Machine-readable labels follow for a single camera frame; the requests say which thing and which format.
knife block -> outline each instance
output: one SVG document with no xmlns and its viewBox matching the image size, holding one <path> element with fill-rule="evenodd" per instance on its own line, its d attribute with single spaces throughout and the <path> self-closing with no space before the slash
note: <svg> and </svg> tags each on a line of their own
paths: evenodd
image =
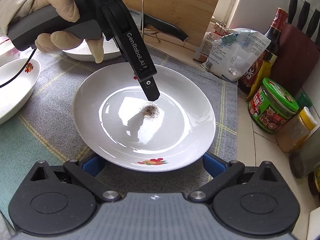
<svg viewBox="0 0 320 240">
<path fill-rule="evenodd" d="M 280 53 L 270 78 L 295 95 L 318 62 L 320 52 L 302 31 L 286 23 L 280 38 Z"/>
</svg>

white bowl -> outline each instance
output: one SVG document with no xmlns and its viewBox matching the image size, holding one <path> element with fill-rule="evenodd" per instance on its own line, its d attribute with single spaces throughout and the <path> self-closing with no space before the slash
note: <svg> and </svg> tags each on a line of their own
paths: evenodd
<svg viewBox="0 0 320 240">
<path fill-rule="evenodd" d="M 0 85 L 13 78 L 26 61 L 27 58 L 21 58 L 1 66 Z M 28 101 L 39 78 L 40 71 L 40 62 L 32 58 L 25 70 L 16 79 L 0 88 L 0 124 L 13 117 Z"/>
<path fill-rule="evenodd" d="M 9 39 L 0 41 L 0 67 L 20 58 L 20 54 L 21 52 L 14 47 Z"/>
<path fill-rule="evenodd" d="M 155 102 L 147 101 L 129 63 L 90 75 L 73 101 L 74 122 L 85 143 L 128 169 L 176 170 L 198 160 L 213 142 L 215 117 L 204 93 L 178 72 L 156 68 L 160 98 Z"/>
<path fill-rule="evenodd" d="M 108 60 L 121 56 L 119 49 L 117 48 L 113 40 L 103 41 L 103 60 Z M 74 49 L 64 50 L 69 57 L 80 61 L 95 61 L 92 56 L 88 44 L 83 41 L 78 47 Z"/>
</svg>

glass jar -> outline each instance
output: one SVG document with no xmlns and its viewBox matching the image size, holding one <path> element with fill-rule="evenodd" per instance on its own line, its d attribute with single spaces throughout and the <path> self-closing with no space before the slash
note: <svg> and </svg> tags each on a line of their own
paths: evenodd
<svg viewBox="0 0 320 240">
<path fill-rule="evenodd" d="M 289 156 L 291 172 L 296 178 L 303 178 L 320 166 L 320 129 Z"/>
<path fill-rule="evenodd" d="M 317 126 L 307 107 L 304 107 L 299 114 L 292 117 L 276 133 L 276 140 L 283 152 L 291 153 L 299 148 L 308 138 L 311 131 Z"/>
<path fill-rule="evenodd" d="M 279 84 L 264 78 L 248 104 L 253 121 L 263 130 L 276 133 L 296 112 L 296 100 Z"/>
</svg>

wooden cutting board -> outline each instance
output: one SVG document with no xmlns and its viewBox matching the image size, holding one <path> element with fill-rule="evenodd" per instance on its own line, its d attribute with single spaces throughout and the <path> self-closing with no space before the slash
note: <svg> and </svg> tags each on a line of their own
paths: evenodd
<svg viewBox="0 0 320 240">
<path fill-rule="evenodd" d="M 141 0 L 124 0 L 127 7 L 141 11 Z M 199 46 L 218 0 L 144 0 L 144 11 L 178 26 L 188 43 Z"/>
</svg>

plaid tablecloth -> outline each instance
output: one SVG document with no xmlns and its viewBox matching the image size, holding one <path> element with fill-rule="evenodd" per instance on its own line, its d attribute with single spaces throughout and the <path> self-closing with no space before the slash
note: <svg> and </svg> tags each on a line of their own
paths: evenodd
<svg viewBox="0 0 320 240">
<path fill-rule="evenodd" d="M 206 94 L 217 122 L 210 151 L 226 161 L 235 159 L 237 87 L 158 50 L 149 48 L 149 51 L 155 64 L 183 74 Z M 13 118 L 0 125 L 0 210 L 8 220 L 9 201 L 37 160 L 61 165 L 92 153 L 73 124 L 74 95 L 91 73 L 124 61 L 118 57 L 96 64 L 73 60 L 63 52 L 39 51 L 34 58 L 40 61 L 42 70 L 33 94 Z M 107 163 L 97 178 L 122 193 L 154 190 L 188 193 L 211 179 L 201 160 L 183 169 L 152 174 Z"/>
</svg>

